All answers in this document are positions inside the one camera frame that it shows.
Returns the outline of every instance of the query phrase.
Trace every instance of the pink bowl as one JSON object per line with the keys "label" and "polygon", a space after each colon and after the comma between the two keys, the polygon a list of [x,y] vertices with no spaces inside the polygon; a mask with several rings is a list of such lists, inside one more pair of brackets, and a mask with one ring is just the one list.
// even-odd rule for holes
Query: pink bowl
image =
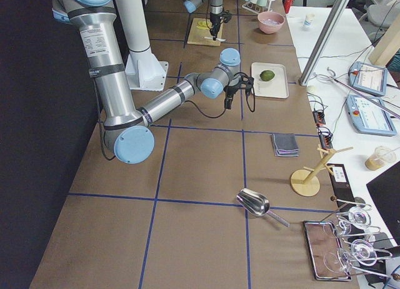
{"label": "pink bowl", "polygon": [[276,33],[285,22],[285,17],[276,12],[262,12],[257,16],[258,27],[266,34]]}

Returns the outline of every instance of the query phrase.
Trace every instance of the round wooden base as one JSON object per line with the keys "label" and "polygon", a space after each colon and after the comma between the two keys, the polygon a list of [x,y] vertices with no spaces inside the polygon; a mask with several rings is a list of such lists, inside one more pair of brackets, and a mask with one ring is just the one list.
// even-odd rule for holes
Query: round wooden base
{"label": "round wooden base", "polygon": [[313,177],[308,184],[303,181],[311,172],[305,169],[296,170],[290,177],[292,189],[301,196],[314,196],[318,193],[320,185],[317,177]]}

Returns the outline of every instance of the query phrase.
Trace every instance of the white tray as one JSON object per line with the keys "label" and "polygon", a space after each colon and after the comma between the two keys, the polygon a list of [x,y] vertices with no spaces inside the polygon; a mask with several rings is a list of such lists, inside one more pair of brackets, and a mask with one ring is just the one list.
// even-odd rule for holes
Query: white tray
{"label": "white tray", "polygon": [[[271,70],[275,77],[270,81],[262,81],[260,73]],[[252,63],[251,76],[254,78],[254,91],[259,97],[288,98],[288,78],[286,68],[281,64]]]}

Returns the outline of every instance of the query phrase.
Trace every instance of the cup of brown liquid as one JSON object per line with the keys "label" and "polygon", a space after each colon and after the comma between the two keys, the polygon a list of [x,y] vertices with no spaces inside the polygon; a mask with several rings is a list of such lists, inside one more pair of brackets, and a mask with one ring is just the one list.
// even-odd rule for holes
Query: cup of brown liquid
{"label": "cup of brown liquid", "polygon": [[377,170],[396,160],[396,153],[386,146],[378,146],[374,153],[365,161],[369,170]]}

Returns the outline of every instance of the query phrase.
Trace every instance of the white desk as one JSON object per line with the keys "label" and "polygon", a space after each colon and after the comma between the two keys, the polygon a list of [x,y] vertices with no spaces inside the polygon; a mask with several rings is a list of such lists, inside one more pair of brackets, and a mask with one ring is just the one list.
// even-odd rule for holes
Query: white desk
{"label": "white desk", "polygon": [[[287,21],[291,30],[294,46],[296,47],[297,56],[299,57],[299,65],[302,70],[308,59],[300,57],[310,56],[330,10],[329,8],[291,7],[290,12],[287,14]],[[315,14],[315,18],[311,26],[305,30],[303,28],[303,21],[306,14],[309,13]],[[370,44],[371,42],[368,40],[368,37],[358,23],[353,12],[350,9],[346,9],[333,35],[329,39],[322,56],[347,55],[360,51]],[[317,74],[328,74],[326,69],[329,67],[336,72],[336,76],[340,76],[347,73],[350,65],[352,65],[359,55],[360,53],[345,58],[321,58],[314,72]],[[370,63],[367,55],[368,53],[365,52],[358,61]],[[340,80],[343,83],[348,83],[347,75],[341,77]],[[388,83],[396,84],[391,76],[388,77]],[[326,126],[333,131],[335,121],[339,116],[343,102],[348,93],[350,93],[349,90],[338,84],[330,82],[324,83],[318,79],[310,80],[308,86],[315,86],[315,90],[313,90],[312,93],[320,96],[323,103],[328,106],[325,109]],[[400,91],[388,87],[386,96],[383,97],[383,99],[400,105]],[[396,108],[388,104],[387,106],[397,113],[400,112],[400,110],[396,110]],[[400,132],[400,121],[394,119],[393,122],[397,131]],[[370,171],[365,167],[364,162],[366,158],[372,154],[375,147],[379,145],[388,146],[390,148],[397,148],[400,146],[400,136],[384,137],[357,133],[350,121],[345,106],[337,122],[332,144],[336,150],[349,146],[354,148],[350,151],[336,154],[332,158],[331,163],[341,163],[345,165],[353,195],[364,198],[367,203],[373,205],[373,210],[371,211],[372,225],[380,226],[382,232],[385,232],[389,238],[392,238],[392,234],[390,234],[383,222],[381,215],[375,209],[366,187],[369,181],[380,175],[390,166],[378,169],[377,171]],[[397,158],[400,159],[400,153],[397,153]],[[366,285],[365,278],[363,278],[363,280],[359,278],[361,288],[364,288]]]}

